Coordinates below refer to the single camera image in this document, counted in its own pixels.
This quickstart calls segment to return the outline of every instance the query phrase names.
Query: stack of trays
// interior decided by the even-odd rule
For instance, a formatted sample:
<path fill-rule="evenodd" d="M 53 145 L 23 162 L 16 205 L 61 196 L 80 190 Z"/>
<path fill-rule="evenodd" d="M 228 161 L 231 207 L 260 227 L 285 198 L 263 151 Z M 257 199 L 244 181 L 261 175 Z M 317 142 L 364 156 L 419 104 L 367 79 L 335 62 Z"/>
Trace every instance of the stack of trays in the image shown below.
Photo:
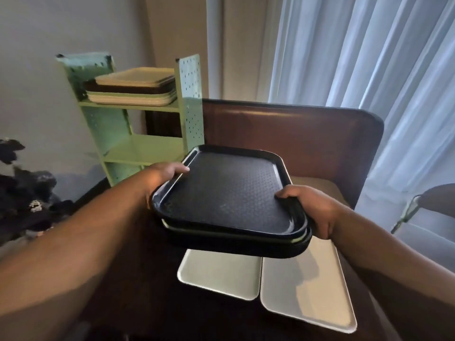
<path fill-rule="evenodd" d="M 164 106 L 177 99 L 172 68 L 128 69 L 97 76 L 84 86 L 88 99 L 100 104 Z"/>
<path fill-rule="evenodd" d="M 297 199 L 275 197 L 291 183 L 279 156 L 201 145 L 183 163 L 190 172 L 165 183 L 151 197 L 171 243 L 271 258 L 305 251 L 310 219 Z"/>

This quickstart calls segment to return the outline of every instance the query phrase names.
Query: curtain fold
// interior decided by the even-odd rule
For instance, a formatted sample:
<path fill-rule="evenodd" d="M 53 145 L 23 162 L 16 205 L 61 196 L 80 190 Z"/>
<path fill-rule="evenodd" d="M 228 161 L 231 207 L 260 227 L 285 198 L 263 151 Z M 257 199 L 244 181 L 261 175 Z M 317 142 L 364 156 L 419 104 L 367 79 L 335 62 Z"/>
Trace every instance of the curtain fold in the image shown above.
<path fill-rule="evenodd" d="M 270 84 L 259 85 L 258 97 L 380 116 L 384 138 L 365 192 L 405 200 L 455 136 L 454 6 L 455 0 L 282 0 L 274 8 L 276 45 L 263 47 L 274 55 L 273 63 L 262 63 L 273 65 Z"/>

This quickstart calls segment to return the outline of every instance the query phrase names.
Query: black tray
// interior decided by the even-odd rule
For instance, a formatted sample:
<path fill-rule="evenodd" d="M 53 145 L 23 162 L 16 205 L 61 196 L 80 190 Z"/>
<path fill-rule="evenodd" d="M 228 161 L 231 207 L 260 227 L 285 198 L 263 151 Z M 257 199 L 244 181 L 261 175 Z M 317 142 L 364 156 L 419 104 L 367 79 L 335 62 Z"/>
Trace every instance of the black tray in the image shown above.
<path fill-rule="evenodd" d="M 266 243 L 311 238 L 309 220 L 297 199 L 274 194 L 291 180 L 273 153 L 201 145 L 183 163 L 190 172 L 164 183 L 151 197 L 170 231 Z"/>

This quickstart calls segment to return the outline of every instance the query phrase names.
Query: shelf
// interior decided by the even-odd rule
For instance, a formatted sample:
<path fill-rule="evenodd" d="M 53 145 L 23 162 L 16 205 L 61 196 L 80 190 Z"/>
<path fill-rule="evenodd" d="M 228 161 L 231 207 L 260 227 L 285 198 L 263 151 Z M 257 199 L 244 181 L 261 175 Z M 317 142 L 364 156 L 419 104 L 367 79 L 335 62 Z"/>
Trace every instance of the shelf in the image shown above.
<path fill-rule="evenodd" d="M 103 160 L 148 166 L 160 161 L 181 161 L 183 157 L 182 138 L 133 134 L 109 150 Z"/>
<path fill-rule="evenodd" d="M 125 108 L 129 110 L 146 110 L 146 111 L 164 111 L 164 112 L 179 112 L 178 99 L 166 106 L 146 106 L 146 105 L 120 105 L 120 104 L 97 104 L 84 99 L 78 102 L 79 106 L 89 106 L 91 108 Z"/>

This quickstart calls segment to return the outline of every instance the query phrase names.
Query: right hand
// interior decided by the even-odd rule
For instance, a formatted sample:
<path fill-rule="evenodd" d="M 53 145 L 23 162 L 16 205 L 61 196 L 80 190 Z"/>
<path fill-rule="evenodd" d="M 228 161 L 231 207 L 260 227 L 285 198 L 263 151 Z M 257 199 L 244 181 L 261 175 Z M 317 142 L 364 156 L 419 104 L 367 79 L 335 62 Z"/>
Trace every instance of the right hand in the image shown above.
<path fill-rule="evenodd" d="M 297 197 L 305 212 L 314 220 L 313 234 L 320 239 L 330 239 L 341 215 L 350 211 L 337 200 L 306 185 L 287 185 L 276 196 Z"/>

